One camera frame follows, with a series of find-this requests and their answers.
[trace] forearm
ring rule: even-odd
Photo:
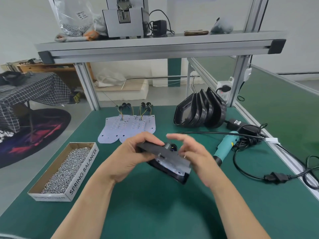
[[[113,187],[93,174],[52,239],[100,238]]]
[[[224,173],[211,188],[228,239],[270,239]]]

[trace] checkered tablecloth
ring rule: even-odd
[[[0,92],[0,126],[13,132],[20,130],[11,107],[15,104],[29,100],[56,106],[69,103],[69,96],[70,89],[55,73],[34,73],[23,85]]]

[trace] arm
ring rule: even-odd
[[[125,140],[91,176],[51,239],[100,238],[114,185],[125,179],[137,164],[155,157],[149,153],[136,153],[136,145],[146,140],[164,145],[148,132]]]
[[[179,153],[191,161],[201,181],[211,189],[228,239],[270,239],[203,145],[184,134],[167,134],[167,138],[183,141]]]

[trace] cardboard box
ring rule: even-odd
[[[44,186],[52,178],[52,176],[61,167],[61,164],[66,160],[69,153],[76,148],[91,148],[89,155],[84,160],[75,177],[71,180],[68,188],[63,194],[41,194]],[[88,170],[90,169],[95,157],[99,152],[98,146],[95,142],[70,142],[60,155],[48,167],[46,172],[29,190],[28,194],[36,201],[72,201],[79,187],[82,184]]]

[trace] metal shelf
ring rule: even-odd
[[[227,55],[267,54],[273,40],[285,39],[286,32],[233,32],[205,36],[169,35],[160,38],[100,40],[36,44],[39,52],[49,51],[54,63],[191,58]]]

